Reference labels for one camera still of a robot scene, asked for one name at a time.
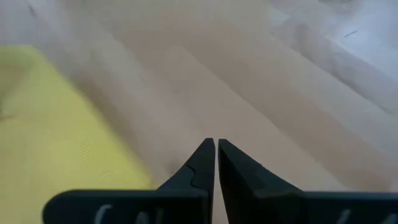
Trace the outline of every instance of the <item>yellow object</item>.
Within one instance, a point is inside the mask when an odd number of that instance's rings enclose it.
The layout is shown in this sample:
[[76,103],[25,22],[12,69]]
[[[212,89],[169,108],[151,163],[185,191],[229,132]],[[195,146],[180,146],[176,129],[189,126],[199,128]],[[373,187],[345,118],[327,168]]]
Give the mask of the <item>yellow object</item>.
[[149,189],[150,175],[31,47],[0,47],[0,223],[42,223],[70,189]]

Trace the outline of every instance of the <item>light wood surface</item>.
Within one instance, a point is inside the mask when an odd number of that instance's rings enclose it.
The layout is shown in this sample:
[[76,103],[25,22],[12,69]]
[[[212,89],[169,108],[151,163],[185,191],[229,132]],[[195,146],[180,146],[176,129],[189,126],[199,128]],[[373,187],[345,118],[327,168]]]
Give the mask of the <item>light wood surface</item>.
[[[398,189],[398,5],[3,0],[0,44],[43,51],[159,184],[205,137],[306,190]],[[216,185],[215,223],[226,223]]]

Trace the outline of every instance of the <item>wooden floor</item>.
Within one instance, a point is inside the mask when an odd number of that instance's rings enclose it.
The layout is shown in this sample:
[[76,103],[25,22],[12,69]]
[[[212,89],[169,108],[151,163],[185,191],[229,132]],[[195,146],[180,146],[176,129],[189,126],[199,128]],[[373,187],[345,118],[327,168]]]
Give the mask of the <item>wooden floor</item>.
[[[227,138],[297,187],[398,190],[394,0],[2,0],[30,44],[170,177]],[[226,223],[216,186],[214,221]]]

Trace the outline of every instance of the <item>yellow mat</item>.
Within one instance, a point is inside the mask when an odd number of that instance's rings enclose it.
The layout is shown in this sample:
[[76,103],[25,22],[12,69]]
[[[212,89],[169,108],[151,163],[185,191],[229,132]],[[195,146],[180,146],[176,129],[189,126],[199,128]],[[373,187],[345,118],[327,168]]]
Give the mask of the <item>yellow mat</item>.
[[42,223],[69,189],[149,188],[140,160],[38,51],[0,47],[0,223]]

